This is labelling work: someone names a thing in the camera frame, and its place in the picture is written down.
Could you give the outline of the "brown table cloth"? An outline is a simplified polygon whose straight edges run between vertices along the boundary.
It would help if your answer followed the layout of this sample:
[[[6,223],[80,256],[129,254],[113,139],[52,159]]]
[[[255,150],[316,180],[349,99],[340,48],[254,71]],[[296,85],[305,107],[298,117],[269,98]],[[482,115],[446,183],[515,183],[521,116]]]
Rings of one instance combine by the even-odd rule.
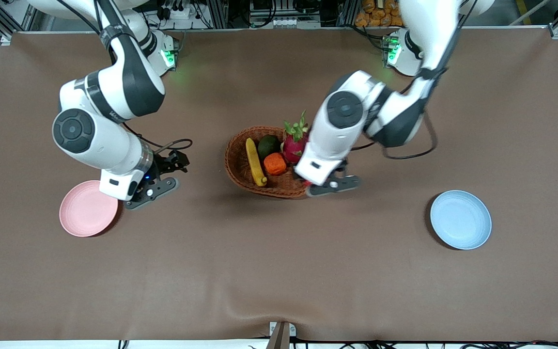
[[[93,34],[17,33],[0,47],[0,340],[226,339],[294,323],[300,338],[558,342],[558,40],[547,29],[464,29],[428,103],[436,150],[353,152],[356,190],[274,200],[234,185],[230,139],[312,119],[334,82],[363,69],[402,89],[348,30],[193,32],[163,78],[159,112],[130,124],[191,138],[180,188],[123,210],[101,236],[58,210],[99,171],[51,136],[58,92],[110,62]],[[457,250],[430,222],[449,190],[492,217]]]

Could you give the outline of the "white electronics box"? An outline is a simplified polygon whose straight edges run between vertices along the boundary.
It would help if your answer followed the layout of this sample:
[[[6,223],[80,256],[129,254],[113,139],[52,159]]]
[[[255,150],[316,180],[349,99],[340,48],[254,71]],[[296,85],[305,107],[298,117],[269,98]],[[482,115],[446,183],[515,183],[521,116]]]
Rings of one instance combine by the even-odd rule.
[[[319,19],[321,0],[245,0],[244,18],[251,27],[296,27]]]

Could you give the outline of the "pink plate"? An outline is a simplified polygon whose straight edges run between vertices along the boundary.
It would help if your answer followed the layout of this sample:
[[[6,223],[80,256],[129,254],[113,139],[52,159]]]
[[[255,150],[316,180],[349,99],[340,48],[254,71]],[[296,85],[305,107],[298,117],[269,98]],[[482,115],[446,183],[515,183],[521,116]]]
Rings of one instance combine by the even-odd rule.
[[[76,237],[97,236],[115,221],[119,201],[100,191],[97,180],[85,181],[72,188],[59,209],[61,226]]]

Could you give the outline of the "bag of orange snacks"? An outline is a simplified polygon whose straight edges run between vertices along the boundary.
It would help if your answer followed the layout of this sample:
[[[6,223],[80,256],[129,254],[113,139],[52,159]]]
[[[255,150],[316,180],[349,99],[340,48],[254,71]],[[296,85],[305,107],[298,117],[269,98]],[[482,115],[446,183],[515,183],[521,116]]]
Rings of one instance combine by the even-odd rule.
[[[354,26],[404,27],[398,0],[359,0]]]

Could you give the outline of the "dark green avocado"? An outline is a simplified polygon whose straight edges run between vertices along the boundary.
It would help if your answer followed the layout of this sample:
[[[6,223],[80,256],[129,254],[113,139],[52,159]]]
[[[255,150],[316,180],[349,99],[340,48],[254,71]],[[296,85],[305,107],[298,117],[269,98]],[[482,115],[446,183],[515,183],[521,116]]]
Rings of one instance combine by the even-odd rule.
[[[281,141],[274,135],[263,136],[259,140],[257,152],[259,158],[263,161],[268,155],[281,152]]]

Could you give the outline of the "brown wicker basket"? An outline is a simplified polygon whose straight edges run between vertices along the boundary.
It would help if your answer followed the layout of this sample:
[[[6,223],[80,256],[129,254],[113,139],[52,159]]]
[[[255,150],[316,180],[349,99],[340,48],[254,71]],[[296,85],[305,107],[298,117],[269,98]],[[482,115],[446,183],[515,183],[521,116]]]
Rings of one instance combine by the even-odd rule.
[[[251,138],[258,142],[266,135],[275,136],[283,141],[285,131],[280,127],[252,126],[232,137],[224,153],[224,167],[231,181],[240,188],[261,196],[279,199],[297,199],[306,196],[307,186],[293,173],[291,165],[288,166],[286,173],[270,176],[266,187],[255,184],[246,153],[246,139]]]

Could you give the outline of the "orange fruit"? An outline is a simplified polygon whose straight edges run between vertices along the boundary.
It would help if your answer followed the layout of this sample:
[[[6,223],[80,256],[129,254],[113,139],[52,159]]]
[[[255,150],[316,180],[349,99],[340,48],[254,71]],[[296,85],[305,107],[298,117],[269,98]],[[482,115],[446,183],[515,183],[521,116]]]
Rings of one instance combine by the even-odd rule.
[[[263,160],[263,166],[268,175],[279,176],[287,171],[287,164],[283,155],[279,152],[270,153]]]

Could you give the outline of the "yellow banana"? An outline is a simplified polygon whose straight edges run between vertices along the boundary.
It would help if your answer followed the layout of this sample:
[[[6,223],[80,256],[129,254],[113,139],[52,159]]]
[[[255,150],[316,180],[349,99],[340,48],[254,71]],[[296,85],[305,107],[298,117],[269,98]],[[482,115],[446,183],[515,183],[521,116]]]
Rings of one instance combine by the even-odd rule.
[[[253,139],[251,138],[246,139],[245,149],[248,158],[250,172],[252,178],[254,179],[254,183],[258,187],[266,187],[267,179],[264,171],[262,170],[257,148]]]

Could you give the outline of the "white power strip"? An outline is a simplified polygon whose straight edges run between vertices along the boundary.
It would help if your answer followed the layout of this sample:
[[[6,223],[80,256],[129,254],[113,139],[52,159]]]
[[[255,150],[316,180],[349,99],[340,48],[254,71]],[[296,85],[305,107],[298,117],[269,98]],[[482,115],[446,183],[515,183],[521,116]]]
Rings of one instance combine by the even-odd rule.
[[[193,0],[156,0],[159,20],[200,19],[202,12]]]

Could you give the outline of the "pink dragon fruit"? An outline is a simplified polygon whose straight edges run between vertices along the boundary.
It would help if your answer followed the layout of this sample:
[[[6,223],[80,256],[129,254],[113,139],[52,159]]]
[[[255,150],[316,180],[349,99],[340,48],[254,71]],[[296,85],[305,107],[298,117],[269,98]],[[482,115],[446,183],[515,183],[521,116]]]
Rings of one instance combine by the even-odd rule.
[[[282,153],[286,161],[296,165],[304,152],[309,138],[309,124],[306,122],[306,110],[301,113],[298,122],[284,121],[285,137],[282,143]]]

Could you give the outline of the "light blue plate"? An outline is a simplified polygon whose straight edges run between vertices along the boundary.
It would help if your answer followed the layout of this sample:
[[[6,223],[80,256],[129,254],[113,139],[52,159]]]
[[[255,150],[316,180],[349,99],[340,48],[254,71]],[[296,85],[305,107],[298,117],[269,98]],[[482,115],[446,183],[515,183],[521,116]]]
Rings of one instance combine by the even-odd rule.
[[[482,247],[492,232],[492,217],[485,203],[463,190],[439,194],[429,215],[438,238],[457,250]]]

